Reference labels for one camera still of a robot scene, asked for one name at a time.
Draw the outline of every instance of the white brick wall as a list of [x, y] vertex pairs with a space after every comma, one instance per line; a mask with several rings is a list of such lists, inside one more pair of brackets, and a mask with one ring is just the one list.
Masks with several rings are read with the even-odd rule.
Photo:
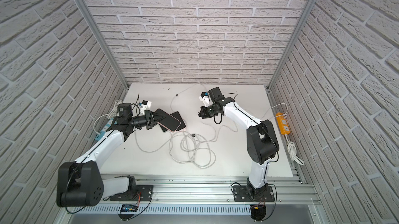
[[233, 84], [268, 83], [306, 2], [85, 1], [129, 83]]
[[398, 10], [317, 0], [272, 87], [330, 223], [399, 221]]
[[0, 56], [0, 222], [53, 223], [59, 165], [124, 90], [73, 0], [0, 0]]

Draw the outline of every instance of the electrical outlet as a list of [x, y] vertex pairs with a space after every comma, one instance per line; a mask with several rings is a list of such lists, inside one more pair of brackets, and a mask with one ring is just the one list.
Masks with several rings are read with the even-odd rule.
[[288, 123], [287, 123], [287, 120], [284, 119], [281, 112], [277, 112], [276, 121], [277, 121], [278, 128], [280, 129], [280, 132], [282, 135], [291, 133], [290, 127], [288, 126]]
[[107, 129], [111, 126], [113, 118], [111, 118], [106, 124], [105, 126], [99, 131], [100, 134], [97, 134], [97, 136], [94, 138], [94, 141], [98, 142], [99, 140], [101, 140], [101, 138], [104, 136], [105, 132], [107, 131]]

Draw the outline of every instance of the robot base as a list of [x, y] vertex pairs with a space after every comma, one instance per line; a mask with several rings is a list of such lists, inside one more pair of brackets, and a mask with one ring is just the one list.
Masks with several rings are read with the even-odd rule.
[[263, 199], [265, 202], [275, 201], [272, 186], [266, 184], [261, 188], [255, 189], [255, 191], [248, 189], [248, 187], [251, 188], [251, 186], [232, 186], [235, 202], [259, 202]]
[[134, 176], [129, 178], [129, 187], [127, 191], [115, 194], [109, 198], [110, 201], [137, 201], [140, 195], [140, 201], [150, 201], [152, 196], [153, 185], [137, 185]]

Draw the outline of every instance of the blue power strip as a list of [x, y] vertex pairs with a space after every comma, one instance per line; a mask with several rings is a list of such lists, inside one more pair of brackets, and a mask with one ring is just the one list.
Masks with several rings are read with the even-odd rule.
[[94, 138], [94, 141], [95, 141], [95, 142], [98, 142], [98, 141], [101, 140], [101, 138], [104, 136], [106, 130], [111, 126], [111, 123], [112, 123], [112, 120], [113, 120], [113, 119], [114, 119], [114, 118], [111, 118], [111, 119], [107, 122], [107, 124], [102, 128], [102, 130], [100, 131], [100, 134], [97, 134], [97, 136]]

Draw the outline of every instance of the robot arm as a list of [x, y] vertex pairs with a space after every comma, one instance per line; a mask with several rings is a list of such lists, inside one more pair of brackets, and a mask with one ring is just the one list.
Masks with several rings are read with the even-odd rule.
[[74, 162], [65, 162], [58, 169], [57, 205], [59, 207], [95, 206], [105, 197], [125, 192], [135, 185], [132, 177], [117, 177], [102, 180], [100, 168], [135, 130], [152, 129], [164, 116], [149, 110], [144, 115], [133, 117], [132, 105], [118, 105], [118, 117], [91, 149]]
[[247, 191], [252, 199], [261, 198], [267, 185], [268, 163], [279, 151], [273, 124], [269, 120], [261, 121], [252, 116], [231, 97], [225, 98], [219, 87], [202, 92], [199, 99], [205, 104], [201, 107], [199, 117], [205, 119], [221, 113], [247, 130], [247, 151], [253, 160], [251, 173], [247, 179]]

